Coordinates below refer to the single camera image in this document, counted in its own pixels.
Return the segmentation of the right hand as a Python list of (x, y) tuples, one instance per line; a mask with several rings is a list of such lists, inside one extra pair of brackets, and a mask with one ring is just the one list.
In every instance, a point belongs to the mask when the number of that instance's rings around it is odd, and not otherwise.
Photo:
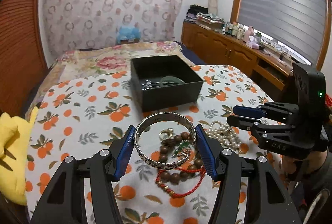
[(305, 159), (283, 156), (281, 165), (289, 181), (300, 181), (305, 175), (320, 170), (329, 156), (329, 151), (313, 151)]

